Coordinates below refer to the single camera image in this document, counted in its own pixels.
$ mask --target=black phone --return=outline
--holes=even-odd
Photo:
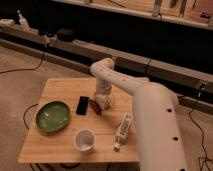
[[[86,115],[89,97],[80,96],[76,113],[78,115]]]

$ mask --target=floor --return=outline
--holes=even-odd
[[[0,71],[15,68],[34,67],[39,63],[34,58],[13,50],[0,47]],[[56,77],[90,77],[63,66],[44,62],[36,71],[24,71],[0,75],[0,171],[30,171],[28,164],[17,163],[17,158],[27,129],[23,123],[23,113],[39,101],[42,89],[48,78]],[[197,158],[203,155],[201,148],[201,134],[188,117],[190,109],[178,106],[177,118],[182,133],[186,158],[190,171],[198,171]],[[27,122],[30,123],[35,114],[35,108],[29,111]],[[213,116],[195,111],[193,116],[205,131],[205,146],[209,158],[213,158]],[[44,170],[65,170],[59,164],[49,168],[42,165]],[[105,170],[106,164],[83,164],[74,169],[77,171]],[[110,170],[138,170],[137,164],[113,164]]]

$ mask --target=paper cup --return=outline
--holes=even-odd
[[[74,145],[77,150],[83,153],[92,151],[95,143],[95,135],[88,129],[80,130],[74,137]]]

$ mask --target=white bottle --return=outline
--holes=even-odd
[[[18,13],[18,16],[19,16],[19,23],[20,23],[22,29],[24,31],[29,31],[30,30],[30,26],[29,26],[26,18],[23,17],[23,15],[21,14],[20,10],[18,10],[17,13]]]

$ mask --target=green bowl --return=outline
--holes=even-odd
[[[44,105],[36,116],[38,128],[53,133],[64,128],[70,120],[70,109],[63,102],[54,101]]]

